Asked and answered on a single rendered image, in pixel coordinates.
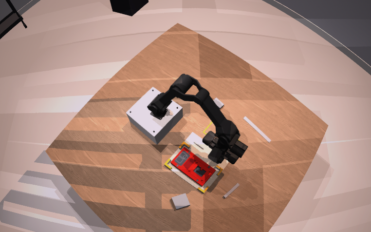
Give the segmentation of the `pale pink flat bar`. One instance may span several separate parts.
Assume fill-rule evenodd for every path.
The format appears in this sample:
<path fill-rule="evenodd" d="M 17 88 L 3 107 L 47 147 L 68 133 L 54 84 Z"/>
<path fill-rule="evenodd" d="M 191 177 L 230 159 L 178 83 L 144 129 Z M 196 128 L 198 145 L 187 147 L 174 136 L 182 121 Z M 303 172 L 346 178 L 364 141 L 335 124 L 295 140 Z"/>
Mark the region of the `pale pink flat bar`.
<path fill-rule="evenodd" d="M 251 120 L 249 120 L 247 117 L 244 117 L 243 118 L 244 120 L 246 120 L 260 135 L 263 136 L 263 138 L 265 138 L 269 143 L 271 142 L 271 140 L 266 136 L 266 134 L 264 134 L 257 126 L 255 126 L 255 124 L 253 124 L 253 122 L 251 122 Z"/>

